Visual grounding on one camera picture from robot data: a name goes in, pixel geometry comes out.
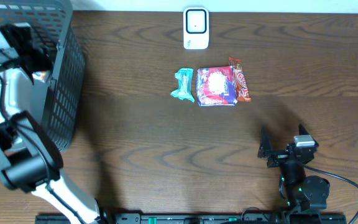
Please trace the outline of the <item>orange white snack packet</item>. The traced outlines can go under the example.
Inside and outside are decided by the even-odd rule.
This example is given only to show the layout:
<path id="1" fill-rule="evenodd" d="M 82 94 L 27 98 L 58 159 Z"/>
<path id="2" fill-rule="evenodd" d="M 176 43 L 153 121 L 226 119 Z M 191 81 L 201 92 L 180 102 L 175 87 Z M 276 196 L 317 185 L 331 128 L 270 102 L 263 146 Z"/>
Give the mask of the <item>orange white snack packet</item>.
<path id="1" fill-rule="evenodd" d="M 51 75 L 51 71 L 46 70 L 46 71 L 34 72 L 32 74 L 32 77 L 33 77 L 34 80 L 38 80 L 38 81 L 40 81 L 42 83 L 46 83 L 50 75 Z"/>

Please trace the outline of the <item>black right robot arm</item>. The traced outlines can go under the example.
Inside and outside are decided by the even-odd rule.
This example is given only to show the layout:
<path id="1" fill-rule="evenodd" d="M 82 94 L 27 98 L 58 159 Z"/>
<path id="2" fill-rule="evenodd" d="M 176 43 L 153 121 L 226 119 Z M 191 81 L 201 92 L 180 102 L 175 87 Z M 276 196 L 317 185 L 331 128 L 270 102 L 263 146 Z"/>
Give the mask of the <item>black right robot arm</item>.
<path id="1" fill-rule="evenodd" d="M 281 173 L 280 194 L 297 212 L 320 212 L 327 208 L 330 183 L 317 175 L 307 176 L 305 165 L 314 159 L 319 144 L 303 125 L 285 149 L 274 149 L 266 129 L 261 130 L 258 157 L 267 167 L 278 167 Z"/>

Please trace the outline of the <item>teal snack wrapper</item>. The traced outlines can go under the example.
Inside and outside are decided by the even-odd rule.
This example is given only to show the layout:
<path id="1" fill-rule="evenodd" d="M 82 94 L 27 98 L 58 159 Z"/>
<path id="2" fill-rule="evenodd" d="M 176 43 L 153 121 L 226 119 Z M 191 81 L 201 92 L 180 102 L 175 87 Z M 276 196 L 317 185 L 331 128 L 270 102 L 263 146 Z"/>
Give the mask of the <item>teal snack wrapper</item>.
<path id="1" fill-rule="evenodd" d="M 194 70 L 192 68 L 181 68 L 176 72 L 175 78 L 178 80 L 178 88 L 171 92 L 171 96 L 179 98 L 180 100 L 195 102 L 191 93 L 193 72 Z"/>

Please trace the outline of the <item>pink purple snack packet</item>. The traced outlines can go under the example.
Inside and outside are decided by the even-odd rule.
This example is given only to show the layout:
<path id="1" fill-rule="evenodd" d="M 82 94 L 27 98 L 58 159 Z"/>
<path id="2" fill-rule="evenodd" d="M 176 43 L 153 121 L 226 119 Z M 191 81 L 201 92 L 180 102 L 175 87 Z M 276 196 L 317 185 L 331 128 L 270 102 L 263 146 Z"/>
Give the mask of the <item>pink purple snack packet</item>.
<path id="1" fill-rule="evenodd" d="M 196 76 L 196 93 L 200 106 L 236 105 L 237 95 L 232 68 L 199 68 Z"/>

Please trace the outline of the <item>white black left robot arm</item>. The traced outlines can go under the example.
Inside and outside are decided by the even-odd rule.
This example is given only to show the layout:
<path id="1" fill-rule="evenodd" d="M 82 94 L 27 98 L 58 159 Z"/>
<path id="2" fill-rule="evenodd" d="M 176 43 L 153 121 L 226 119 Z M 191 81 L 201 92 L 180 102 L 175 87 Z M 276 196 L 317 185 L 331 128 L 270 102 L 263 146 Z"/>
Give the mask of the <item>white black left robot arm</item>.
<path id="1" fill-rule="evenodd" d="M 55 143 L 31 115 L 35 80 L 52 72 L 50 50 L 27 22 L 0 26 L 0 181 L 46 200 L 70 223 L 108 223 L 95 198 L 65 173 Z"/>

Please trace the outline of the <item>orange chocolate bar wrapper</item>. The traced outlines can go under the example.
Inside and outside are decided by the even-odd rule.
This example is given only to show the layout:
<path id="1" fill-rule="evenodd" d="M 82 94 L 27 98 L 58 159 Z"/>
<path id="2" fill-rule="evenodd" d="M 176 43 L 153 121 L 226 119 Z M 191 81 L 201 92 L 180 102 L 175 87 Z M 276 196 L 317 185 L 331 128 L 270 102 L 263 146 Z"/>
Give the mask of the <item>orange chocolate bar wrapper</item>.
<path id="1" fill-rule="evenodd" d="M 237 101 L 251 102 L 249 89 L 247 87 L 246 76 L 242 69 L 242 60 L 234 57 L 229 57 L 229 66 L 232 68 Z"/>

